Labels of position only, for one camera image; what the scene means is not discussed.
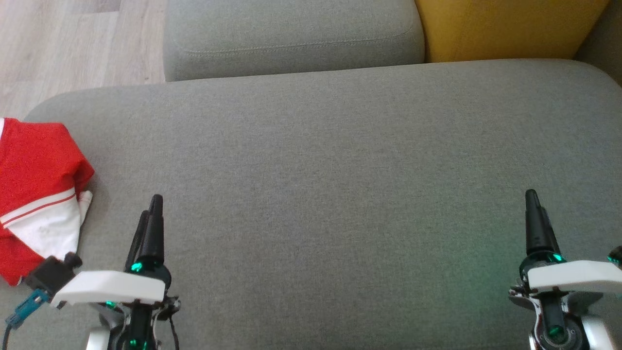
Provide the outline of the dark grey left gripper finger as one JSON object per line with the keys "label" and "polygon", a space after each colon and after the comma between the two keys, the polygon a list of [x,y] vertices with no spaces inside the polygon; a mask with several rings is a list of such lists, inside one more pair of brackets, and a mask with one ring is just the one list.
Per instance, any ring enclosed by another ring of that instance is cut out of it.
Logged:
{"label": "dark grey left gripper finger", "polygon": [[163,264],[164,253],[164,198],[153,195],[149,208],[141,215],[141,242],[138,249],[140,261]]}
{"label": "dark grey left gripper finger", "polygon": [[136,262],[136,256],[143,242],[143,235],[146,229],[148,218],[149,211],[143,210],[138,220],[138,225],[136,228],[136,232],[134,232],[129,252],[127,253],[126,270],[131,270],[131,266]]}

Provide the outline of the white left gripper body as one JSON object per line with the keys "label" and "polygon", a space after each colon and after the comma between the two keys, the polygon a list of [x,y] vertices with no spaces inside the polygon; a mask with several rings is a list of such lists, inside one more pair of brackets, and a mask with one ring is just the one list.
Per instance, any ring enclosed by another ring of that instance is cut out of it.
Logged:
{"label": "white left gripper body", "polygon": [[173,275],[166,266],[136,263],[138,271],[92,270],[75,273],[55,292],[51,306],[115,303],[155,311],[164,306]]}

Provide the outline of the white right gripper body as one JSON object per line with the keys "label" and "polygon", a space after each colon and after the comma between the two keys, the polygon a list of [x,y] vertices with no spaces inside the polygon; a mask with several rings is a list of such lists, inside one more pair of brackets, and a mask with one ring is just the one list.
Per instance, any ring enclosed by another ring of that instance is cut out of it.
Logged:
{"label": "white right gripper body", "polygon": [[622,271],[611,262],[572,261],[531,268],[527,283],[539,293],[621,293]]}

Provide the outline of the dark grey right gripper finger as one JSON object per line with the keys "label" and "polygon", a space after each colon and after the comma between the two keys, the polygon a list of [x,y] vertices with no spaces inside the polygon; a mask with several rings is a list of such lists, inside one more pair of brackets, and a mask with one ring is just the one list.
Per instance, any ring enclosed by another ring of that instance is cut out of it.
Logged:
{"label": "dark grey right gripper finger", "polygon": [[540,207],[542,204],[534,189],[525,192],[526,199],[526,253],[531,255],[536,252],[546,251],[546,241],[542,233]]}
{"label": "dark grey right gripper finger", "polygon": [[545,261],[562,261],[563,257],[558,246],[557,237],[546,208],[540,207],[540,217],[542,233],[546,241],[546,253],[544,253],[543,257]]}

